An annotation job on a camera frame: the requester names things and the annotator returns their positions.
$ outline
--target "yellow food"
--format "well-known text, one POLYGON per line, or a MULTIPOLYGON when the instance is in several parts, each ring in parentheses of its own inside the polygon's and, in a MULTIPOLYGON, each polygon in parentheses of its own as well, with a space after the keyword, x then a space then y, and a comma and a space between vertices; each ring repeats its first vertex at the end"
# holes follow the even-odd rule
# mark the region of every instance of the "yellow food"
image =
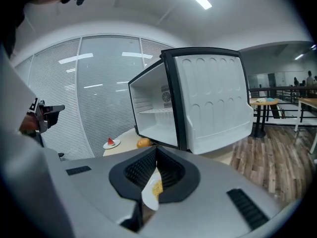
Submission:
POLYGON ((146 147, 146 146, 151 146, 151 141, 148 138, 139 139, 139 141, 137 143, 137 147, 141 148, 141 147, 146 147))
POLYGON ((159 196, 163 192, 163 185, 162 180, 159 180, 157 183, 154 184, 154 187, 152 188, 153 195, 157 198, 157 201, 159 200, 159 196))

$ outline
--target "refrigerator shelf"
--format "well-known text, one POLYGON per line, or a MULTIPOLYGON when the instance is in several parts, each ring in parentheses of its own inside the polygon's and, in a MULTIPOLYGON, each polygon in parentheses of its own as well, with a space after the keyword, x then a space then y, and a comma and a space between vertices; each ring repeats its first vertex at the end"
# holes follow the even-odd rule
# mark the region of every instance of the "refrigerator shelf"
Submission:
POLYGON ((149 109, 140 112, 140 114, 153 114, 153 113, 169 113, 173 112, 173 108, 165 108, 165 109, 149 109))

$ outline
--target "person's hand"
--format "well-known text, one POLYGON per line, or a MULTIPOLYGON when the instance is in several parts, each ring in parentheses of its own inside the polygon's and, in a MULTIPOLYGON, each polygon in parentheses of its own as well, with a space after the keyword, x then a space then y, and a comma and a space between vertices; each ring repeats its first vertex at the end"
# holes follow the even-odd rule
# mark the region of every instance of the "person's hand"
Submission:
POLYGON ((37 130, 38 129, 38 123, 34 115, 27 114, 23 122, 20 126, 20 131, 26 131, 26 130, 37 130))

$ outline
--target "round table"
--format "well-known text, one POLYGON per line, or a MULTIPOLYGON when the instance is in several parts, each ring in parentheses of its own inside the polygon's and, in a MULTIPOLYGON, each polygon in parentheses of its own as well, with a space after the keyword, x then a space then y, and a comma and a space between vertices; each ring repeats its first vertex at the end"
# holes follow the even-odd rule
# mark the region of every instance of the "round table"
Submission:
POLYGON ((257 122, 254 129, 252 129, 251 136, 262 138, 265 137, 266 132, 264 131, 264 124, 265 124, 265 115, 266 115, 266 107, 270 105, 278 104, 278 99, 274 99, 273 101, 266 101, 266 102, 255 102, 258 98, 251 98, 250 99, 250 106, 258 106, 257 110, 257 122), (263 118, 262 118, 262 125, 261 130, 259 129, 260 126, 260 118, 261 118, 261 106, 263 106, 263 118))

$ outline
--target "window blind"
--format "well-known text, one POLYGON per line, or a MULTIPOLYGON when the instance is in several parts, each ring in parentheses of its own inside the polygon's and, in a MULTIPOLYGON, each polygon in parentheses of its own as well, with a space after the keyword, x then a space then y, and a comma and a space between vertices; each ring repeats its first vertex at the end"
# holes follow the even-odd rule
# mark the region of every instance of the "window blind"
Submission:
POLYGON ((42 134, 47 147, 66 159, 93 157, 77 112, 75 66, 79 40, 62 43, 34 55, 30 88, 46 105, 65 105, 58 123, 42 134))
POLYGON ((84 38, 78 60, 78 104, 84 129, 96 157, 108 138, 133 128, 135 121, 128 81, 143 67, 139 39, 84 38))
POLYGON ((142 43, 143 54, 152 56, 152 58, 149 58, 148 56, 144 57, 144 67, 149 67, 151 64, 158 61, 162 50, 166 50, 166 49, 171 48, 169 46, 166 46, 166 45, 163 45, 160 43, 156 43, 156 42, 152 42, 152 41, 148 41, 145 39, 141 39, 141 43, 142 43))
POLYGON ((32 57, 26 59, 25 61, 23 61, 15 67, 15 71, 18 73, 18 75, 21 77, 21 79, 24 81, 26 85, 28 85, 29 82, 31 62, 32 57))

